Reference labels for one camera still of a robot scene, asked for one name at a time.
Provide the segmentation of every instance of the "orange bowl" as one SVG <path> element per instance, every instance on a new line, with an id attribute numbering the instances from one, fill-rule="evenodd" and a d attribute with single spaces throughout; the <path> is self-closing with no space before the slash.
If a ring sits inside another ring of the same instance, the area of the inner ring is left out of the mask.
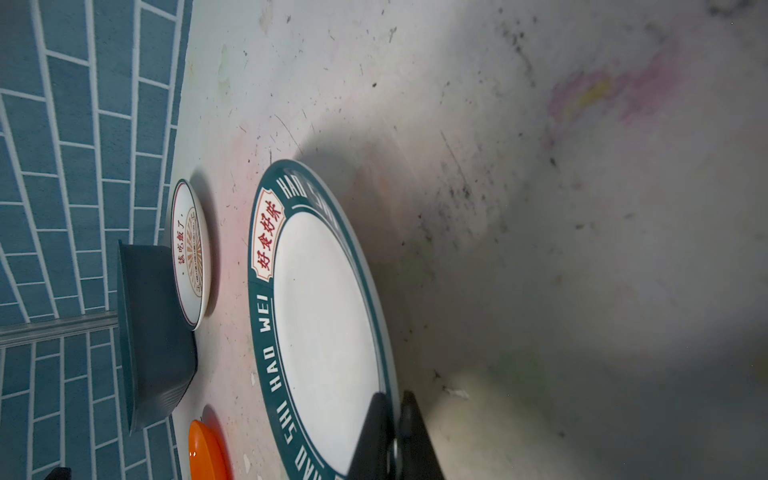
<path id="1" fill-rule="evenodd" d="M 228 480 L 221 444 L 213 430 L 193 420 L 190 424 L 190 473 L 192 480 Z"/>

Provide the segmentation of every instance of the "plastic bin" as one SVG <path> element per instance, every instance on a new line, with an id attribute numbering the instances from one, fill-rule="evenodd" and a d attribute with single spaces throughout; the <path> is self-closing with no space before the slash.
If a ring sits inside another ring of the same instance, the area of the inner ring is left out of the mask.
<path id="1" fill-rule="evenodd" d="M 197 371 L 168 247 L 118 242 L 118 325 L 131 432 L 168 417 Z"/>

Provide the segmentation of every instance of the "plate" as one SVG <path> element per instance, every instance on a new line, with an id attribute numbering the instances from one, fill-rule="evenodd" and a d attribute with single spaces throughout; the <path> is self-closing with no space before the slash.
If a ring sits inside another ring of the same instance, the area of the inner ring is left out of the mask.
<path id="1" fill-rule="evenodd" d="M 366 259 L 336 199 L 300 162 L 272 164 L 259 184 L 248 293 L 264 405 L 288 476 L 345 477 L 371 397 L 387 395 L 397 425 L 399 395 Z"/>
<path id="2" fill-rule="evenodd" d="M 187 326 L 196 330 L 210 295 L 210 244 L 200 200 L 186 180 L 174 190 L 171 221 L 176 293 Z"/>

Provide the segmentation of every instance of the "blue tile wall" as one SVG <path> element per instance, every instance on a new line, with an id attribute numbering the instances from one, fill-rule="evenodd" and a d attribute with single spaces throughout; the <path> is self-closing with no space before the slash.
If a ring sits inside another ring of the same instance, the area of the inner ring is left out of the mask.
<path id="1" fill-rule="evenodd" d="M 128 433 L 118 337 L 103 329 L 0 349 L 1 477 L 43 479 L 66 466 L 93 478 L 95 466 L 97 480 L 180 478 L 170 418 Z"/>
<path id="2" fill-rule="evenodd" d="M 162 240 L 192 12 L 37 3 L 0 2 L 0 326 L 112 310 L 116 242 Z"/>

